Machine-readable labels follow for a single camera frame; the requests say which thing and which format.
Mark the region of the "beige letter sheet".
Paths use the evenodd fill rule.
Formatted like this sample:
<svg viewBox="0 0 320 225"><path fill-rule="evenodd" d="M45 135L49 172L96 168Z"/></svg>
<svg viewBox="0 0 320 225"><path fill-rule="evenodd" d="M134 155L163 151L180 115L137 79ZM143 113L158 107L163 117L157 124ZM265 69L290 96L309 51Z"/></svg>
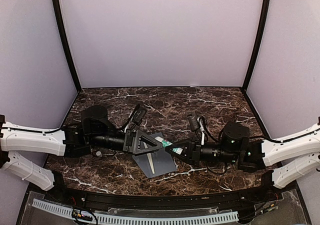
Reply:
<svg viewBox="0 0 320 225"><path fill-rule="evenodd" d="M148 162L149 162L149 165L150 165L151 172L154 175L155 174L155 168L154 168L154 163L153 163L153 158L152 158L152 154L151 153L147 154L147 159L148 159Z"/></svg>

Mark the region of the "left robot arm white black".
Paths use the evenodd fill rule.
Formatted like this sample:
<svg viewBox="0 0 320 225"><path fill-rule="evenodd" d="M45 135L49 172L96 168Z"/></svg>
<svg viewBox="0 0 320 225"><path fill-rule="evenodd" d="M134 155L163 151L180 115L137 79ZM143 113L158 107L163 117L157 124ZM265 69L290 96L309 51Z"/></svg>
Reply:
<svg viewBox="0 0 320 225"><path fill-rule="evenodd" d="M36 165L19 152L36 152L66 158L89 155L94 148L140 156L162 149L160 141L145 132L128 128L129 123L140 125L146 110L139 105L121 128L108 119L108 110L102 105L93 105L80 113L81 120L57 129L25 127L6 121L0 116L0 168L9 171L38 186L60 203L67 203L70 191L64 187L63 176Z"/></svg>

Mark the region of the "green white glue stick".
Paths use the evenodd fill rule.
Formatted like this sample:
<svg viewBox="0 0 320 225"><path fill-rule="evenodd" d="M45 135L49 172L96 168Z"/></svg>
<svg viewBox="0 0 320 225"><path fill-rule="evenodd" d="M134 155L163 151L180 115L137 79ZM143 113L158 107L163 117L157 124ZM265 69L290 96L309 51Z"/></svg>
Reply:
<svg viewBox="0 0 320 225"><path fill-rule="evenodd" d="M170 147L170 146L173 145L172 142L164 139L163 137L157 136L155 139L156 139L157 141L161 142L161 143L162 143L162 146L163 146L164 148L167 148L167 147ZM174 152L174 153L176 153L176 154L178 154L178 155L181 155L182 152L183 152L183 149L182 149L181 147L175 147L175 148L170 148L170 151L172 151L172 152Z"/></svg>

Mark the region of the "grey paper envelope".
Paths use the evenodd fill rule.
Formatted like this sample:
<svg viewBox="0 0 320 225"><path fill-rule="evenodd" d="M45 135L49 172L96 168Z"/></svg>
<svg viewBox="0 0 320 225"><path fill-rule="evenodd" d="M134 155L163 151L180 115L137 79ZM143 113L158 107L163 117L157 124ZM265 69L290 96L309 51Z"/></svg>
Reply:
<svg viewBox="0 0 320 225"><path fill-rule="evenodd" d="M151 134L150 136L153 138L156 138L158 136L164 138L161 132ZM172 156L168 152L166 152L165 148L162 148L161 150L158 150L156 152L152 152L151 155L155 174L152 174L147 154L132 156L133 160L136 162L136 164L139 166L139 168L147 178L155 178L177 171L177 166L174 163Z"/></svg>

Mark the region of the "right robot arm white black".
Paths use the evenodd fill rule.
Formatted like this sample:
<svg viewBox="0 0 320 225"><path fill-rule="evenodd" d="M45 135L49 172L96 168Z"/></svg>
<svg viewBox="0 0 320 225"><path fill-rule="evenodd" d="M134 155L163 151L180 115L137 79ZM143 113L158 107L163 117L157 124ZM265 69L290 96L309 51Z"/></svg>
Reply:
<svg viewBox="0 0 320 225"><path fill-rule="evenodd" d="M274 169L271 183L266 182L255 190L255 198L266 202L275 193L291 182L307 175L320 165L320 124L281 138L250 136L248 127L238 122L228 122L220 131L218 139L210 137L203 117L188 116L191 130L203 133L201 138L175 142L165 151L189 165L200 162L237 164L238 170L254 173L283 160L292 159L287 165Z"/></svg>

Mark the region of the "white glue stick cap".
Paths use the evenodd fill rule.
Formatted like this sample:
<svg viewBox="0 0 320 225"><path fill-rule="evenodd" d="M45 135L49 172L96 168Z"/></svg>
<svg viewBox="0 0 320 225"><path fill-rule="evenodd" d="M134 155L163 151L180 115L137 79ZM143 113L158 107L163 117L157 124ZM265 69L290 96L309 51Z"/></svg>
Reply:
<svg viewBox="0 0 320 225"><path fill-rule="evenodd" d="M101 151L96 151L95 153L94 153L94 155L97 157L97 158L102 158L103 157L103 154L102 154L102 152Z"/></svg>

